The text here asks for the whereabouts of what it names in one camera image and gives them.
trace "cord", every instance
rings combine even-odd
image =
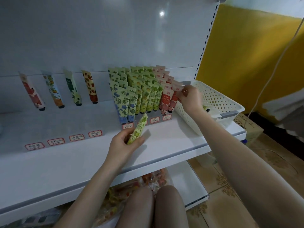
[[[276,65],[275,65],[275,68],[273,69],[273,72],[272,72],[270,78],[268,79],[268,81],[267,81],[266,84],[264,85],[263,89],[261,90],[259,96],[257,97],[254,106],[252,107],[250,113],[248,114],[248,117],[247,117],[246,120],[245,120],[244,129],[245,129],[245,125],[246,125],[247,120],[249,119],[251,113],[252,113],[253,110],[255,109],[255,107],[256,107],[256,105],[257,105],[259,99],[260,99],[260,96],[262,95],[262,93],[264,92],[265,88],[268,86],[269,82],[271,81],[271,79],[272,79],[273,76],[275,75],[275,72],[276,72],[276,70],[277,70],[277,67],[278,67],[278,65],[279,65],[279,63],[280,63],[280,61],[281,61],[281,59],[283,58],[285,52],[287,51],[287,49],[290,47],[290,45],[291,45],[292,42],[294,41],[295,37],[297,36],[297,34],[298,34],[298,32],[299,32],[299,30],[300,30],[300,28],[301,28],[303,22],[304,22],[304,17],[302,18],[302,21],[301,21],[301,23],[300,23],[300,25],[299,25],[297,31],[295,32],[294,36],[292,37],[292,39],[289,41],[289,43],[287,44],[287,46],[285,47],[285,49],[284,49],[283,52],[281,53],[281,55],[280,55],[280,57],[279,57],[279,59],[278,59]]]
[[[283,159],[284,161],[286,161],[281,155],[279,155],[278,153],[276,153],[275,151],[273,151],[273,150],[271,150],[271,149],[261,149],[261,150],[268,150],[268,151],[271,151],[271,152],[275,153],[276,155],[278,155],[281,159]]]

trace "basket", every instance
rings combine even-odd
[[[208,112],[210,116],[222,125],[224,128],[227,128],[232,122],[233,119],[245,108],[239,103],[233,101],[232,99],[226,97],[215,89],[207,86],[201,81],[189,81],[183,82],[184,84],[191,84],[198,88],[202,93],[202,105],[210,108]],[[185,122],[198,134],[202,135],[197,124],[192,120],[192,118],[184,111],[183,106],[180,102],[177,102],[175,111],[185,120]]]

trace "white plastic container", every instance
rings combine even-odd
[[[183,82],[184,84],[191,84],[199,89],[202,93],[202,105],[210,108],[210,116],[227,128],[233,121],[233,119],[245,108],[239,103],[233,101],[232,99],[226,97],[210,86],[202,83],[201,81],[189,81]],[[192,118],[184,111],[183,106],[180,102],[177,102],[175,111],[185,120],[185,122],[198,134],[202,135],[197,124],[192,120]]]

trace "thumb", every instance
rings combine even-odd
[[[145,139],[143,137],[139,137],[137,139],[135,139],[134,142],[132,142],[130,145],[131,151],[132,153],[138,148],[140,147],[143,143],[145,142]]]
[[[181,91],[177,91],[176,96],[181,100],[181,102],[186,98]]]

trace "handwritten label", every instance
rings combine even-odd
[[[123,125],[123,130],[124,130],[124,129],[128,129],[128,128],[133,128],[133,126],[134,126],[133,122],[128,123],[128,124],[124,124],[124,125]]]
[[[44,148],[44,147],[45,146],[42,142],[37,142],[37,143],[32,143],[32,144],[25,145],[25,148],[27,150],[41,149],[41,148]]]
[[[138,123],[139,123],[139,122],[137,122],[137,125],[138,125]],[[146,126],[147,124],[148,124],[148,121],[146,121],[146,124],[145,124],[145,126]]]
[[[160,118],[159,117],[155,117],[155,118],[151,118],[150,119],[150,123],[155,123],[155,122],[159,122]]]
[[[172,117],[172,114],[165,115],[165,116],[163,116],[163,121],[169,120],[169,119],[171,119],[171,117]]]
[[[69,139],[71,142],[75,142],[75,141],[85,139],[85,136],[83,134],[76,134],[76,135],[69,136]]]
[[[90,138],[98,137],[102,135],[101,130],[91,131],[88,133]]]
[[[50,146],[60,145],[63,143],[65,143],[65,140],[63,138],[55,138],[55,139],[48,140],[48,144]]]

